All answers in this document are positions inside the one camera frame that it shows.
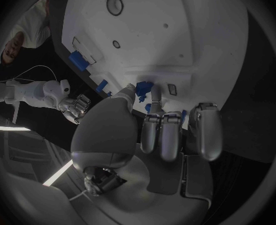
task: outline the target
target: light strip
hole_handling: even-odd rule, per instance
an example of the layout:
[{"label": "light strip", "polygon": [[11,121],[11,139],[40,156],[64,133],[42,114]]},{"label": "light strip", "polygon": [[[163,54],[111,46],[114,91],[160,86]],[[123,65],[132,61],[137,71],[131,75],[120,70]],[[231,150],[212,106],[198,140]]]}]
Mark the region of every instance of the light strip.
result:
[{"label": "light strip", "polygon": [[67,164],[64,165],[64,167],[62,167],[59,171],[52,175],[50,179],[43,183],[43,185],[47,187],[52,185],[72,164],[73,162],[72,160],[70,160]]},{"label": "light strip", "polygon": [[0,131],[30,131],[30,129],[23,127],[9,127],[9,126],[0,126]]}]

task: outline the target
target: circular hole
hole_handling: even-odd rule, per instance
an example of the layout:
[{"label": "circular hole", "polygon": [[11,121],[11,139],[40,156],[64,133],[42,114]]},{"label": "circular hole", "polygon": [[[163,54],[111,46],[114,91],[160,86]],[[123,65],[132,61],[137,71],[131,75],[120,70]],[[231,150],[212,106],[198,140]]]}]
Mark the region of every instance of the circular hole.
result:
[{"label": "circular hole", "polygon": [[120,15],[123,10],[122,0],[107,0],[107,9],[114,16]]},{"label": "circular hole", "polygon": [[117,49],[120,48],[120,44],[119,44],[119,42],[117,42],[117,41],[113,41],[113,45],[114,45],[114,47],[117,48]]}]

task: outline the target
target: blue plastic part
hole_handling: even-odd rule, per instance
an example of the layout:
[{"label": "blue plastic part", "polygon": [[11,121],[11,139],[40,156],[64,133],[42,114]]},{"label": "blue plastic part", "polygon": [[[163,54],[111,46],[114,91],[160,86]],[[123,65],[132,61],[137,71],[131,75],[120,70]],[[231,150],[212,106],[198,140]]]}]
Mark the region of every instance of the blue plastic part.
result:
[{"label": "blue plastic part", "polygon": [[186,115],[187,115],[187,111],[186,111],[186,110],[183,110],[183,111],[182,111],[182,121],[183,121],[183,123],[185,122]]},{"label": "blue plastic part", "polygon": [[150,108],[151,108],[151,103],[146,104],[145,110],[147,111],[147,113],[150,112]]},{"label": "blue plastic part", "polygon": [[137,83],[136,94],[138,97],[143,96],[151,91],[153,86],[152,82],[141,81]]},{"label": "blue plastic part", "polygon": [[145,101],[146,95],[140,96],[139,97],[139,103]]},{"label": "blue plastic part", "polygon": [[90,65],[90,63],[88,63],[78,51],[74,51],[69,56],[69,60],[72,61],[81,71],[84,71]]},{"label": "blue plastic part", "polygon": [[98,93],[100,93],[107,84],[108,84],[108,82],[105,79],[102,80],[102,82],[100,83],[100,85],[98,85],[98,87],[96,88],[96,91]]}]

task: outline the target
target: person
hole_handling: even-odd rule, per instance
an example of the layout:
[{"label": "person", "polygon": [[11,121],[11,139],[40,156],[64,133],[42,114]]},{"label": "person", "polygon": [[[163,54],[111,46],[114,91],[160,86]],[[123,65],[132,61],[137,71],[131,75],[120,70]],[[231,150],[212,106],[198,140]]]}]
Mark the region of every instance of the person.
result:
[{"label": "person", "polygon": [[8,67],[24,48],[34,49],[50,37],[49,0],[39,0],[18,20],[9,34],[9,41],[0,56],[2,65]]}]

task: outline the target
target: white shirt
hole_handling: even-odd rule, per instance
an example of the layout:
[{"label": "white shirt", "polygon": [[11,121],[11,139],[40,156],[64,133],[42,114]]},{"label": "white shirt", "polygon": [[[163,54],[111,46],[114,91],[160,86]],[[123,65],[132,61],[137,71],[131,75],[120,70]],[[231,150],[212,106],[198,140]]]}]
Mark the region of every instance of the white shirt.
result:
[{"label": "white shirt", "polygon": [[22,46],[34,49],[41,46],[50,37],[50,29],[47,26],[48,17],[46,17],[45,11],[46,1],[39,0],[22,15],[11,30],[9,40],[21,31],[24,34]]}]

